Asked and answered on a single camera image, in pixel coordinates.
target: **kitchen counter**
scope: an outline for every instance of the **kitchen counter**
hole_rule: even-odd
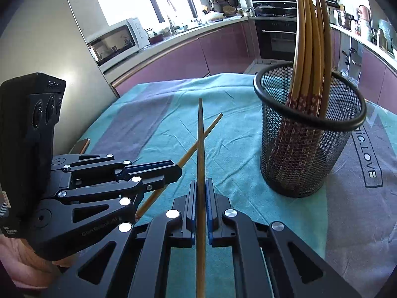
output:
[[[239,23],[243,21],[248,21],[248,17],[236,16],[232,18],[224,19],[223,21],[209,23],[206,25],[201,25],[197,28],[190,29],[183,33],[174,35],[172,37],[165,38],[164,41],[156,43],[155,45],[147,46],[145,49],[141,50],[137,54],[121,61],[114,67],[110,68],[104,73],[106,80],[109,84],[114,83],[119,77],[137,67],[139,64],[147,61],[148,59],[156,56],[157,54],[177,46],[184,41],[192,39],[198,35],[202,35],[209,31],[214,31],[224,26],[232,25],[234,23]]]
[[[340,31],[341,33],[344,33],[345,35],[348,35],[349,37],[352,37],[353,39],[357,40],[359,43],[362,43],[365,47],[367,47],[373,53],[375,53],[383,62],[385,62],[386,65],[390,66],[391,68],[394,69],[394,71],[397,72],[397,61],[394,59],[393,56],[390,56],[389,53],[378,48],[378,46],[374,45],[373,43],[364,39],[363,37],[356,35],[355,33],[351,32],[350,30],[347,30],[345,28],[342,28],[342,27],[339,27],[339,26],[333,25],[333,24],[330,24],[330,27]]]

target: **black mesh pen holder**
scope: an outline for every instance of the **black mesh pen holder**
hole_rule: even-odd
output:
[[[286,106],[293,64],[268,67],[255,75],[262,101],[261,172],[267,184],[288,197],[318,191],[351,131],[366,117],[364,98],[343,77],[332,73],[325,119]]]

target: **oven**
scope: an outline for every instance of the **oven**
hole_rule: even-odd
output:
[[[297,19],[263,18],[255,20],[261,58],[294,61]]]

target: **microwave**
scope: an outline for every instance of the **microwave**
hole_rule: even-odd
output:
[[[138,18],[130,18],[87,37],[87,45],[102,72],[149,45]]]

